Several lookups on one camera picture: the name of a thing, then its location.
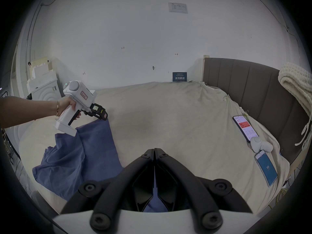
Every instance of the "pink label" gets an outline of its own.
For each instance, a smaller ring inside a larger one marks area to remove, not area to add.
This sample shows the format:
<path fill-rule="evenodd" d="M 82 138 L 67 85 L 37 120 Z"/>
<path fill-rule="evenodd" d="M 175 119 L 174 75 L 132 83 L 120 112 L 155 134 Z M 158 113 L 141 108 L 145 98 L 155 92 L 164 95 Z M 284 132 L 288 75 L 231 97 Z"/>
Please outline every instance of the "pink label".
<path fill-rule="evenodd" d="M 85 100 L 88 99 L 88 96 L 87 96 L 83 91 L 81 91 L 80 95 L 81 95 Z"/>

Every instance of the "blue sign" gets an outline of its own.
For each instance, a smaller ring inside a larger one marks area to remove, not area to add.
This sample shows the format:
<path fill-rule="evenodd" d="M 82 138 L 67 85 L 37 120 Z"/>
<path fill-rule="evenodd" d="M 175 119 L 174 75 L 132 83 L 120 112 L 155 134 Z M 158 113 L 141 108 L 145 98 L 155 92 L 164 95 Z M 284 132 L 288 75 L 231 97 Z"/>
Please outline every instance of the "blue sign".
<path fill-rule="evenodd" d="M 187 72 L 172 72 L 172 81 L 187 81 Z"/>

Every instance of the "upholstered headboard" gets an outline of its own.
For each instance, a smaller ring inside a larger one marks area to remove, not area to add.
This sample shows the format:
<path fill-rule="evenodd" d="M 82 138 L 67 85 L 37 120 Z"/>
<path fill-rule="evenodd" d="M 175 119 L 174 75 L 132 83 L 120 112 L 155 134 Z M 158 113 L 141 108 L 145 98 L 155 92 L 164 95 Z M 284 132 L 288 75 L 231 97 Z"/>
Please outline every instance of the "upholstered headboard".
<path fill-rule="evenodd" d="M 291 164 L 301 151 L 301 131 L 309 118 L 298 101 L 278 82 L 279 70 L 261 64 L 205 58 L 203 81 L 228 93 L 248 114 L 264 125 Z"/>

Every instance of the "phone with blue screen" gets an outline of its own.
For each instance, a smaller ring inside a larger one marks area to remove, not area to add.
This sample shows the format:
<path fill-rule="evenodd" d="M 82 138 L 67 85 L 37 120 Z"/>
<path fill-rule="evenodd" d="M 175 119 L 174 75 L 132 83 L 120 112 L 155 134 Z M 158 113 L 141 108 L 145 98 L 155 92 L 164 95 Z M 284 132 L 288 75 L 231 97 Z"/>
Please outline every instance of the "phone with blue screen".
<path fill-rule="evenodd" d="M 266 179 L 268 187 L 270 187 L 277 179 L 277 173 L 271 160 L 269 159 L 266 152 L 263 150 L 255 155 L 255 160 L 258 163 L 258 166 L 260 167 L 264 178 Z"/>

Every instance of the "human hand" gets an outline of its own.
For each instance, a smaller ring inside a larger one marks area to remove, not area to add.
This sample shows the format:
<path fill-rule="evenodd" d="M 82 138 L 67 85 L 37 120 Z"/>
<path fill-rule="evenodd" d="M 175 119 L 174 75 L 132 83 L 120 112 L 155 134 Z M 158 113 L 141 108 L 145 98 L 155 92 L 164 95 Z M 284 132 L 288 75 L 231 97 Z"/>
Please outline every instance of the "human hand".
<path fill-rule="evenodd" d="M 76 102 L 72 98 L 65 96 L 59 99 L 58 102 L 59 102 L 59 110 L 57 116 L 60 116 L 61 113 L 68 107 L 68 105 L 71 105 L 72 109 L 75 111 Z"/>

